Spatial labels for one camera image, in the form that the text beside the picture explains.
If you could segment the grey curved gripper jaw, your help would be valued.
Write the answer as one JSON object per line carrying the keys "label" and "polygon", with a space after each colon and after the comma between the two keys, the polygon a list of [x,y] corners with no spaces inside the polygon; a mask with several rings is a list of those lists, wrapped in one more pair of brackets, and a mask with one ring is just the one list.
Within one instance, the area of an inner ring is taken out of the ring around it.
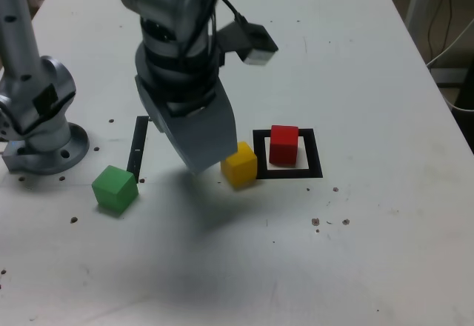
{"label": "grey curved gripper jaw", "polygon": [[148,116],[193,173],[200,173],[237,151],[236,121],[220,81],[198,99],[169,102],[136,77]]}

